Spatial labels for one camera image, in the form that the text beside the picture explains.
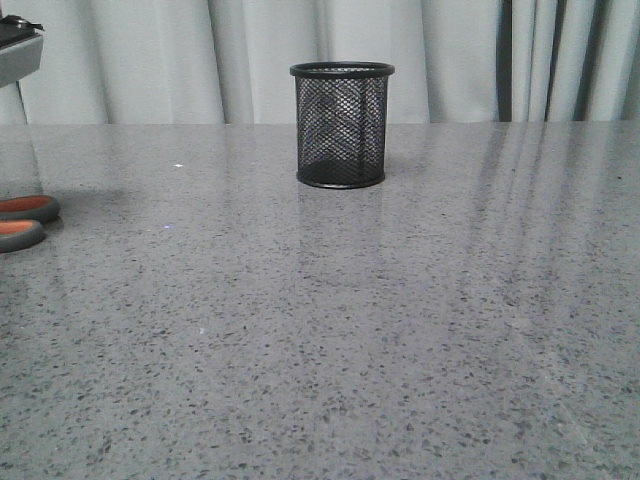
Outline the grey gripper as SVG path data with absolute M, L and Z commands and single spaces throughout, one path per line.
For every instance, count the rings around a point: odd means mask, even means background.
M 1 87 L 14 84 L 40 67 L 44 27 L 18 15 L 1 18 Z

